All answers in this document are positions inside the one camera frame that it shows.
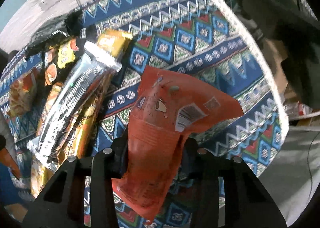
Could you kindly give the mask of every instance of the orange wrapper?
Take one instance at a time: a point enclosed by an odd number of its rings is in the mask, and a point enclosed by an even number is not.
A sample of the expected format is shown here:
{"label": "orange wrapper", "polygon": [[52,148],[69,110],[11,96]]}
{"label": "orange wrapper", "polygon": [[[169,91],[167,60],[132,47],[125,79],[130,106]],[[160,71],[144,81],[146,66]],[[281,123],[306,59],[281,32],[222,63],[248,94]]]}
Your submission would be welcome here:
{"label": "orange wrapper", "polygon": [[147,66],[128,124],[128,170],[113,190],[152,221],[181,163],[190,133],[243,115],[237,100],[186,74]]}
{"label": "orange wrapper", "polygon": [[2,150],[0,150],[0,163],[5,165],[6,167],[9,167],[11,170],[11,173],[19,179],[21,176],[20,169],[17,165],[17,163],[13,160],[8,150],[4,147]]}
{"label": "orange wrapper", "polygon": [[61,82],[57,82],[52,86],[52,89],[47,97],[47,101],[44,105],[39,123],[38,123],[38,128],[36,131],[36,136],[39,136],[41,134],[45,119],[47,118],[47,115],[54,104],[55,100],[57,99],[61,89],[62,89],[63,84]]}
{"label": "orange wrapper", "polygon": [[10,110],[7,112],[10,118],[30,111],[32,101],[36,95],[36,78],[38,74],[39,71],[35,67],[22,74],[10,85]]}

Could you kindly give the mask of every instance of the chips bag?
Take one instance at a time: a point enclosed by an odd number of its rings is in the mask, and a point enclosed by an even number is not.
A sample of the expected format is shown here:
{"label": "chips bag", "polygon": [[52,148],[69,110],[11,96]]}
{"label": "chips bag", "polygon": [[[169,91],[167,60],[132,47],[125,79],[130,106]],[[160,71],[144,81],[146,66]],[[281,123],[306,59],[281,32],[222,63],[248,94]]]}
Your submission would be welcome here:
{"label": "chips bag", "polygon": [[66,80],[71,69],[84,53],[84,43],[85,40],[79,37],[72,38],[45,54],[45,86]]}
{"label": "chips bag", "polygon": [[33,98],[36,95],[36,79],[39,75],[37,67],[22,74],[10,85],[9,103],[10,110],[7,114],[10,118],[22,115],[31,110]]}
{"label": "chips bag", "polygon": [[174,179],[188,136],[243,115],[237,100],[192,76],[147,66],[128,124],[129,163],[113,190],[152,221]]}

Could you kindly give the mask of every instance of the orange plastic package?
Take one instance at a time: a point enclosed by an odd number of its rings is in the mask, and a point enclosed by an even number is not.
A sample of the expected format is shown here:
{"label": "orange plastic package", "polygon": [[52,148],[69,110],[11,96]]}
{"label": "orange plastic package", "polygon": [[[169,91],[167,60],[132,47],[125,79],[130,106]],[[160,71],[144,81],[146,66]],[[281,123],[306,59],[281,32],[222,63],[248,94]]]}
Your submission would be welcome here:
{"label": "orange plastic package", "polygon": [[147,66],[128,124],[127,172],[113,190],[152,221],[181,163],[190,133],[243,115],[237,100],[192,76]]}

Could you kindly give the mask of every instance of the patterned fabric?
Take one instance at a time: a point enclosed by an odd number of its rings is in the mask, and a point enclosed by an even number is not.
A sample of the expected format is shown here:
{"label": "patterned fabric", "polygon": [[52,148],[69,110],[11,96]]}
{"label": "patterned fabric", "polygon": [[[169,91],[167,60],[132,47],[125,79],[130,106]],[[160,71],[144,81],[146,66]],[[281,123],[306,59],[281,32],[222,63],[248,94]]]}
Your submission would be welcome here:
{"label": "patterned fabric", "polygon": [[[221,122],[194,138],[216,156],[241,156],[257,176],[264,171],[281,148],[287,119],[262,54],[249,36],[243,37],[243,32],[239,32],[236,27],[239,21],[225,15],[227,11],[231,12],[222,0],[94,0],[84,7],[83,27],[95,24],[100,32],[106,28],[125,30],[132,32],[135,39],[103,103],[104,117],[97,124],[92,155],[109,147],[123,133],[148,64],[193,75],[238,99],[244,116]],[[25,61],[23,54],[24,50],[4,70],[0,106],[16,142],[23,176],[20,181],[14,177],[12,180],[21,196],[30,199],[31,155],[26,142],[34,135],[43,104],[13,119],[6,114],[9,84],[34,66],[41,66],[39,55]],[[120,227],[165,228],[186,224],[193,211],[192,189],[192,180],[186,180],[178,172],[161,212],[149,226],[114,194]],[[224,204],[223,180],[220,180],[220,204]],[[87,220],[90,178],[86,180],[84,205]]]}

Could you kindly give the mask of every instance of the metal screw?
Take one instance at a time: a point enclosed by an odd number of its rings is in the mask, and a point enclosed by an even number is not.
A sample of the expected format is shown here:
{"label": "metal screw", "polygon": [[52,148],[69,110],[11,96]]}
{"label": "metal screw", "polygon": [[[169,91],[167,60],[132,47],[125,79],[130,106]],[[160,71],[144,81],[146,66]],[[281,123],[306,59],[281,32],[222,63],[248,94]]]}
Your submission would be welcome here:
{"label": "metal screw", "polygon": [[199,148],[198,149],[198,154],[204,155],[205,153],[207,153],[207,151],[204,148]]}
{"label": "metal screw", "polygon": [[239,156],[234,156],[234,157],[233,157],[233,162],[235,162],[235,163],[241,163],[241,162],[242,162],[242,158],[239,157]]}
{"label": "metal screw", "polygon": [[76,160],[76,158],[77,158],[76,156],[71,155],[71,156],[68,156],[67,160],[68,160],[69,162],[73,162],[73,161]]}
{"label": "metal screw", "polygon": [[109,147],[105,148],[105,149],[103,150],[103,153],[104,153],[104,154],[110,154],[110,153],[112,153],[112,148],[109,148]]}

